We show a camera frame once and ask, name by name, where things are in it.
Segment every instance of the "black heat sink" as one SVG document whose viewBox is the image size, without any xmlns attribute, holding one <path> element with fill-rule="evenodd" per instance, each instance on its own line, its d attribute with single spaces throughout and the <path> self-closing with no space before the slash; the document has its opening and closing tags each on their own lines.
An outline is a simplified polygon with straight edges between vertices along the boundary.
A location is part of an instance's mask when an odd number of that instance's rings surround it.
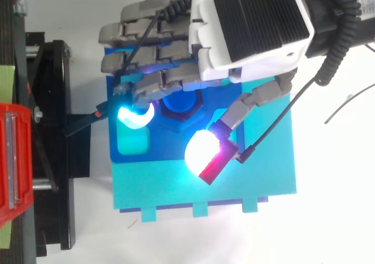
<svg viewBox="0 0 375 264">
<path fill-rule="evenodd" d="M 232 62 L 309 37 L 295 0 L 214 0 Z"/>
</svg>

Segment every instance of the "metal rod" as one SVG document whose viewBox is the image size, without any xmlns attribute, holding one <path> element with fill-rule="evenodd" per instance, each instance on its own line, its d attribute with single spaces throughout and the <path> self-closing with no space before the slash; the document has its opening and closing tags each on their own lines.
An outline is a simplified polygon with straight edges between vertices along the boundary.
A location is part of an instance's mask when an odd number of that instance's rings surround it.
<svg viewBox="0 0 375 264">
<path fill-rule="evenodd" d="M 39 51 L 39 46 L 27 46 L 26 58 L 31 59 L 33 57 L 36 57 L 38 51 Z"/>
<path fill-rule="evenodd" d="M 51 184 L 47 178 L 33 179 L 34 191 L 44 191 L 47 189 L 52 189 Z"/>
</svg>

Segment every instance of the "blue light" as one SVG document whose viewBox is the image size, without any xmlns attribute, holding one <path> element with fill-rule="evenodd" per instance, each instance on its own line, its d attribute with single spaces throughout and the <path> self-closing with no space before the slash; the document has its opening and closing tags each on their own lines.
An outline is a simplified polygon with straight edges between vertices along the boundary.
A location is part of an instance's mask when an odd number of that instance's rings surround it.
<svg viewBox="0 0 375 264">
<path fill-rule="evenodd" d="M 118 110 L 117 118 L 130 129 L 139 129 L 145 127 L 152 120 L 154 115 L 155 109 L 152 104 L 150 104 L 148 111 L 143 115 L 138 115 L 130 111 L 127 107 L 122 106 Z"/>
<path fill-rule="evenodd" d="M 197 131 L 186 146 L 186 166 L 199 176 L 219 152 L 220 141 L 214 134 L 207 130 Z"/>
</svg>

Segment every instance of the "screw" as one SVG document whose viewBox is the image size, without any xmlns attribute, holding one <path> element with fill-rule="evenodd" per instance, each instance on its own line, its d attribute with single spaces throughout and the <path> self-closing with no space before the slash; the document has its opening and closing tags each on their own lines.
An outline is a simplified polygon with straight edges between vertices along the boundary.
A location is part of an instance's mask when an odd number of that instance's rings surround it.
<svg viewBox="0 0 375 264">
<path fill-rule="evenodd" d="M 38 106 L 36 106 L 34 108 L 34 121 L 35 121 L 35 123 L 39 123 L 41 118 L 43 118 L 43 112 L 40 111 L 40 108 Z"/>
<path fill-rule="evenodd" d="M 71 47 L 66 47 L 65 50 L 64 50 L 64 54 L 65 54 L 65 57 L 70 59 L 71 58 Z"/>
<path fill-rule="evenodd" d="M 25 0 L 17 0 L 13 7 L 13 11 L 17 16 L 27 16 L 29 12 L 28 3 Z"/>
</svg>

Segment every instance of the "black wire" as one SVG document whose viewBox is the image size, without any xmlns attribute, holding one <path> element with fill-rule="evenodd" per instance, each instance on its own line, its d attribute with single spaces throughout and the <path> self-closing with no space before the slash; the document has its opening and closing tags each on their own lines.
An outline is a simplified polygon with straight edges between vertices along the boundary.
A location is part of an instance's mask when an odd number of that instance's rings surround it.
<svg viewBox="0 0 375 264">
<path fill-rule="evenodd" d="M 126 60 L 126 62 L 124 64 L 123 71 L 126 71 L 128 69 L 128 66 L 131 64 L 131 62 L 134 59 L 135 55 L 138 53 L 139 49 L 142 47 L 142 45 L 145 42 L 145 40 L 146 40 L 147 36 L 149 35 L 150 31 L 152 30 L 152 28 L 154 27 L 154 25 L 157 23 L 157 21 L 158 21 L 161 13 L 162 13 L 162 11 L 158 11 L 156 13 L 156 15 L 154 16 L 154 18 L 151 20 L 151 23 L 147 27 L 145 33 L 142 35 L 142 38 L 138 41 L 138 43 L 135 46 L 133 52 L 131 52 L 130 56 L 127 58 L 127 60 Z M 112 87 L 115 87 L 116 85 L 119 85 L 120 82 L 121 82 L 121 76 L 120 75 L 116 75 L 115 79 L 112 82 Z"/>
<path fill-rule="evenodd" d="M 328 119 L 324 122 L 324 124 L 328 124 L 333 118 L 335 115 L 337 115 L 337 113 L 339 111 L 341 111 L 341 109 L 344 108 L 344 106 L 346 106 L 348 103 L 350 103 L 352 100 L 354 100 L 356 97 L 358 97 L 359 95 L 361 95 L 362 93 L 366 92 L 368 89 L 371 89 L 372 87 L 374 87 L 375 84 L 372 84 L 370 85 L 369 87 L 363 89 L 361 92 L 358 92 L 357 94 L 355 94 L 353 97 L 351 97 L 349 100 L 345 101 L 330 117 L 328 117 Z"/>
<path fill-rule="evenodd" d="M 312 78 L 296 95 L 295 97 L 291 100 L 289 105 L 282 111 L 282 113 L 277 117 L 277 119 L 269 126 L 269 128 L 263 133 L 262 136 L 259 137 L 259 139 L 249 148 L 247 148 L 240 156 L 238 159 L 239 162 L 244 163 L 249 156 L 255 151 L 255 148 L 258 147 L 258 145 L 270 134 L 270 132 L 275 129 L 277 124 L 284 118 L 284 116 L 290 111 L 292 106 L 297 102 L 297 100 L 306 92 L 306 90 L 311 86 L 312 83 L 314 83 L 316 80 L 316 76 Z"/>
<path fill-rule="evenodd" d="M 365 45 L 365 46 L 375 53 L 375 49 L 372 48 L 370 45 Z"/>
</svg>

